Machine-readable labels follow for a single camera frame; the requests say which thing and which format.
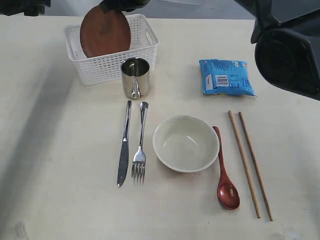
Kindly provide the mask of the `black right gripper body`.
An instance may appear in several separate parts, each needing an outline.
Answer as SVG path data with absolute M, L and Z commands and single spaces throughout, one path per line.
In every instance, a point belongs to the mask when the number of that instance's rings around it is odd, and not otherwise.
M 149 2 L 150 0 L 103 0 L 99 6 L 104 13 L 109 11 L 132 12 L 143 8 Z

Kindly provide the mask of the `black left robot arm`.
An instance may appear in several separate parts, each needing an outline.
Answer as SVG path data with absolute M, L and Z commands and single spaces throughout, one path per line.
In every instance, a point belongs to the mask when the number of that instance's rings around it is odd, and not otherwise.
M 51 7 L 51 0 L 0 0 L 0 14 L 5 16 L 36 17 L 45 13 L 45 7 Z

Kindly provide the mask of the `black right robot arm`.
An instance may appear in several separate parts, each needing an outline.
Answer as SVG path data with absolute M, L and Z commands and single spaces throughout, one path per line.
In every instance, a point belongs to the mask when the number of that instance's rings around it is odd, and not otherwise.
M 311 99 L 320 99 L 320 10 L 300 13 L 298 4 L 284 0 L 282 11 L 296 16 L 285 21 L 272 13 L 273 0 L 239 0 L 255 17 L 250 42 L 262 77 L 271 85 Z M 230 60 L 199 61 L 205 95 L 247 95 L 255 93 L 248 83 L 244 63 Z

